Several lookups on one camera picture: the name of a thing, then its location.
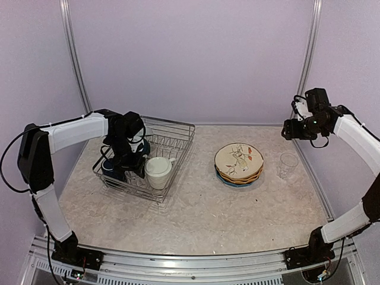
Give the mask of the cream plate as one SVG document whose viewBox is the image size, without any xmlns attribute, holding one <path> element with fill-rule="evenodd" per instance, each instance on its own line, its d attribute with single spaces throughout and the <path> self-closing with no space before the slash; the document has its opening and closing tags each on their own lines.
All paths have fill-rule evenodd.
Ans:
<svg viewBox="0 0 380 285">
<path fill-rule="evenodd" d="M 232 179 L 244 179 L 258 172 L 264 165 L 262 154 L 242 142 L 225 145 L 214 156 L 219 172 Z"/>
</svg>

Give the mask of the blue polka dot plate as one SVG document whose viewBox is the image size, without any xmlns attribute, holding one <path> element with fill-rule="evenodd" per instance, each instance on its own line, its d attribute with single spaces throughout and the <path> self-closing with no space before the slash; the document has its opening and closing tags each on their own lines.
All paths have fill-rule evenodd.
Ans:
<svg viewBox="0 0 380 285">
<path fill-rule="evenodd" d="M 216 173 L 216 177 L 217 177 L 222 183 L 224 183 L 224 184 L 227 185 L 227 186 L 234 187 L 234 188 L 244 188 L 244 187 L 251 186 L 251 185 L 254 183 L 254 182 L 250 182 L 250 183 L 236 184 L 236 183 L 228 182 L 227 180 L 225 180 L 224 178 L 222 178 L 222 176 L 219 174 L 218 171 L 215 171 L 215 173 Z"/>
</svg>

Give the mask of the cream ribbed mug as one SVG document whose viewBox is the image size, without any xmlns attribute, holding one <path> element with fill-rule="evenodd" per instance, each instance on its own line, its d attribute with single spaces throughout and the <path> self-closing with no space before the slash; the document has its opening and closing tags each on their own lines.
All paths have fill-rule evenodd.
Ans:
<svg viewBox="0 0 380 285">
<path fill-rule="evenodd" d="M 173 170 L 175 158 L 153 157 L 145 163 L 145 175 L 150 186 L 156 190 L 165 188 Z"/>
</svg>

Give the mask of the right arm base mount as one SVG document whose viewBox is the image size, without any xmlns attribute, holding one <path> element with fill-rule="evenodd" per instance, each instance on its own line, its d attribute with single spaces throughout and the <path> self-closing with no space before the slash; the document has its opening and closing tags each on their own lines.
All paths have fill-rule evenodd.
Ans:
<svg viewBox="0 0 380 285">
<path fill-rule="evenodd" d="M 332 249 L 312 251 L 308 246 L 301 248 L 289 248 L 283 253 L 288 270 L 307 267 L 335 258 Z"/>
</svg>

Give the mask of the yellow polka dot plate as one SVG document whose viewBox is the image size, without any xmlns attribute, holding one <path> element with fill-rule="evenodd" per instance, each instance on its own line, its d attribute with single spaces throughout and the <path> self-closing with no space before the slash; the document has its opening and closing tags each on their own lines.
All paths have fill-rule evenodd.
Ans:
<svg viewBox="0 0 380 285">
<path fill-rule="evenodd" d="M 227 177 L 224 177 L 224 176 L 222 176 L 222 178 L 224 178 L 228 182 L 232 182 L 232 183 L 236 183 L 236 184 L 243 184 L 243 183 L 255 182 L 256 180 L 258 180 L 259 176 L 260 176 L 260 174 L 253 175 L 253 176 L 251 176 L 251 177 L 249 177 L 247 179 L 231 179 L 231 178 L 227 178 Z"/>
</svg>

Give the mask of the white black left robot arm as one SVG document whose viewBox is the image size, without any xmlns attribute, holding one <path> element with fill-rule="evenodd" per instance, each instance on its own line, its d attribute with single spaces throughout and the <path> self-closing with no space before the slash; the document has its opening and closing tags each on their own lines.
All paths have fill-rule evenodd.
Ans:
<svg viewBox="0 0 380 285">
<path fill-rule="evenodd" d="M 78 239 L 68 225 L 54 189 L 52 155 L 72 145 L 102 138 L 113 151 L 113 169 L 124 174 L 145 176 L 144 137 L 146 127 L 140 115 L 121 115 L 108 109 L 96 110 L 80 118 L 48 126 L 27 125 L 18 154 L 18 169 L 29 187 L 32 200 L 54 237 L 55 251 L 70 264 L 83 258 Z"/>
</svg>

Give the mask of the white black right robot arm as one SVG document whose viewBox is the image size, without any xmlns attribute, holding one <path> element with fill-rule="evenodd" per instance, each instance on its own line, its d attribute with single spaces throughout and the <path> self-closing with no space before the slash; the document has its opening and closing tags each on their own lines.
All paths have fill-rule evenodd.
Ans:
<svg viewBox="0 0 380 285">
<path fill-rule="evenodd" d="M 357 206 L 334 221 L 313 230 L 308 245 L 286 251 L 290 262 L 310 264 L 334 257 L 333 244 L 355 236 L 379 221 L 379 138 L 343 105 L 332 106 L 325 89 L 314 88 L 292 101 L 295 118 L 284 121 L 281 135 L 286 140 L 312 143 L 319 136 L 335 135 L 351 147 L 369 166 L 375 180 Z"/>
</svg>

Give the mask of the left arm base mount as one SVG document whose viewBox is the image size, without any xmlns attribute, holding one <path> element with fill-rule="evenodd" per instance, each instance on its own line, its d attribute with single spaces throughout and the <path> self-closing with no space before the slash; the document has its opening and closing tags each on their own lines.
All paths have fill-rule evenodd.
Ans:
<svg viewBox="0 0 380 285">
<path fill-rule="evenodd" d="M 94 249 L 76 247 L 73 254 L 65 253 L 61 249 L 54 249 L 52 259 L 63 264 L 81 267 L 83 269 L 100 270 L 104 253 Z"/>
</svg>

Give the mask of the clear glass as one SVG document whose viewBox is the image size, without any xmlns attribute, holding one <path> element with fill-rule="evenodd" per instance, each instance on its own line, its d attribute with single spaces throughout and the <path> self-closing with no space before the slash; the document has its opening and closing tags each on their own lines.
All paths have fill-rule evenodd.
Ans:
<svg viewBox="0 0 380 285">
<path fill-rule="evenodd" d="M 125 172 L 126 183 L 137 187 L 144 187 L 146 185 L 145 179 L 139 177 L 134 172 Z"/>
<path fill-rule="evenodd" d="M 280 155 L 277 175 L 282 179 L 290 177 L 298 164 L 298 158 L 294 154 L 282 153 Z"/>
</svg>

